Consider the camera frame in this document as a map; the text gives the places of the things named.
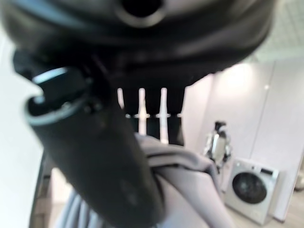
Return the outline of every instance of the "gray cloth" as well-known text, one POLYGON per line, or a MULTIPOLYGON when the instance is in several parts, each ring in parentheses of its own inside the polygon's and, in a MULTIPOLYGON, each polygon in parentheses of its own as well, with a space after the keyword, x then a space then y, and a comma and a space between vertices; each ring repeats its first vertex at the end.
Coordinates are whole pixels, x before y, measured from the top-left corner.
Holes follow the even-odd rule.
MULTIPOLYGON (((235 228, 220 198, 217 169, 199 154, 136 135, 164 195, 165 219, 157 228, 235 228)), ((56 228, 112 228, 74 191, 56 228)))

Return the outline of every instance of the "washing machine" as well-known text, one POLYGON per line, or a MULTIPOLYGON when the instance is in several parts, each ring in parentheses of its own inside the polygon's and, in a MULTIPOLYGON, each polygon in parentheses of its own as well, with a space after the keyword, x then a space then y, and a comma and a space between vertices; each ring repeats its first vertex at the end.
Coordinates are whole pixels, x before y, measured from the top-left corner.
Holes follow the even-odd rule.
POLYGON ((272 218, 275 210, 278 179, 279 170, 249 160, 235 159, 225 204, 259 225, 264 225, 272 218))

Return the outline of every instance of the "washing machine door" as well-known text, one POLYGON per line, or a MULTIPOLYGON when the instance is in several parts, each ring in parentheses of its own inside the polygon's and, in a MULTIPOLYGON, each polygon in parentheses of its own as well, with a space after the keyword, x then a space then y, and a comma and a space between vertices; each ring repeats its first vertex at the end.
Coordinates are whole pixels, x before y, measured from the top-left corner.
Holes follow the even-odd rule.
POLYGON ((249 204, 261 203, 267 196, 267 189, 263 180, 250 172, 237 174, 232 181, 235 194, 249 204))

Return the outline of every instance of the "wooden floor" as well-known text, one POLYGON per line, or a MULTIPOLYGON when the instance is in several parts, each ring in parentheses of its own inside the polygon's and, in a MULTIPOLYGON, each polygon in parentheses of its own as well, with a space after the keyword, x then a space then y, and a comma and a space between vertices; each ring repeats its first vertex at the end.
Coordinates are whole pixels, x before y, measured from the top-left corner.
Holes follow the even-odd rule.
MULTIPOLYGON (((261 228, 235 211, 228 210, 238 228, 261 228)), ((304 191, 294 193, 284 224, 273 220, 264 228, 304 228, 304 191)))

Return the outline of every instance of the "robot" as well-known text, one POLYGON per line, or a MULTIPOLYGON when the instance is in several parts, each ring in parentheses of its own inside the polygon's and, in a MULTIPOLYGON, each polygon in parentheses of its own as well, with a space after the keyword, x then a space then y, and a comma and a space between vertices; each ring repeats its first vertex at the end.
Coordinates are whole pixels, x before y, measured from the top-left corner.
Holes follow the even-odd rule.
POLYGON ((230 145, 230 138, 225 129, 223 129, 227 124, 225 122, 216 121, 214 125, 214 130, 207 136, 204 156, 214 161, 218 173, 220 173, 220 170, 231 158, 232 148, 230 145))
POLYGON ((148 228, 164 209, 133 133, 138 89, 147 91, 147 129, 158 137, 155 114, 167 88, 169 141, 183 145, 178 114, 185 87, 252 53, 271 29, 275 6, 275 0, 2 0, 0 10, 16 45, 15 71, 44 92, 26 102, 24 113, 45 152, 112 226, 148 228), (144 203, 135 207, 126 195, 144 203))

